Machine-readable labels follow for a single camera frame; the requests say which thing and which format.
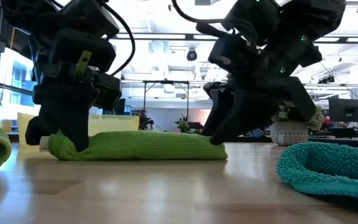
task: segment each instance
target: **blue fuzzy towel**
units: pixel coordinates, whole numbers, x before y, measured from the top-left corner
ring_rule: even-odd
[[[358,198],[358,148],[308,142],[286,149],[276,167],[284,183],[312,195]]]

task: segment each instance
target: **wooden table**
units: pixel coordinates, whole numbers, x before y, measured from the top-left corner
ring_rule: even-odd
[[[227,161],[58,161],[14,148],[0,168],[0,223],[358,223],[358,213],[280,183],[283,148],[227,144]]]

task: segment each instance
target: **potted plant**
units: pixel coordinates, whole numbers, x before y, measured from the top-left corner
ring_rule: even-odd
[[[307,123],[292,121],[288,119],[290,108],[281,107],[272,117],[273,125],[270,127],[272,141],[279,146],[291,146],[307,142],[309,138],[308,129],[320,130],[324,122],[323,109],[316,106],[316,112]]]
[[[178,128],[180,129],[181,133],[187,133],[190,129],[189,122],[187,121],[179,121]]]

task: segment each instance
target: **white ceiling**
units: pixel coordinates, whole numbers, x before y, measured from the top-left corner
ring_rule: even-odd
[[[59,0],[58,2],[66,4],[68,1]],[[195,6],[195,0],[178,0],[178,4],[190,16],[208,19],[226,16],[235,1],[220,0],[211,6]],[[282,5],[286,1],[288,0],[277,2]],[[109,2],[109,5],[126,20],[135,33],[196,34],[195,24],[182,19],[174,8],[170,12],[168,10],[169,4],[170,0],[112,0]],[[341,26],[331,35],[358,36],[357,9],[353,7],[347,8]],[[117,48],[117,59],[111,68],[111,71],[113,71],[129,56],[131,45],[128,40],[112,40],[111,42]],[[151,79],[171,75],[172,78],[183,77],[184,79],[195,76],[197,80],[200,80],[201,76],[206,75],[206,81],[219,80],[224,78],[225,73],[219,72],[215,68],[207,68],[207,64],[204,63],[208,59],[213,44],[213,42],[205,41],[166,41],[164,43],[165,50],[161,54],[150,46],[151,41],[138,40],[136,42],[136,55],[130,65],[123,71],[123,74],[127,79],[135,76],[137,78]],[[318,46],[324,57],[321,63],[328,69],[336,68],[339,65],[344,67],[344,63],[358,60],[358,45],[319,44]],[[169,50],[172,47],[181,50]],[[196,49],[198,54],[196,62],[187,61],[186,54],[189,48]],[[162,67],[166,68],[166,66],[170,69],[169,74],[158,72],[158,69],[162,71]],[[180,73],[178,70],[189,70],[190,72]],[[317,83],[318,76],[316,75],[323,73],[325,70],[320,63],[317,63],[307,68],[298,68],[293,75],[298,76],[303,83]],[[348,73],[348,71],[349,69],[336,71],[337,76],[340,77],[341,73]],[[141,75],[131,76],[132,73],[140,73]]]

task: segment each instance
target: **white tag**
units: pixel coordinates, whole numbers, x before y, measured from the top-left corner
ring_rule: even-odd
[[[49,136],[42,136],[40,140],[40,152],[49,152]]]
[[[284,145],[284,135],[283,134],[278,135],[278,144],[281,146]]]

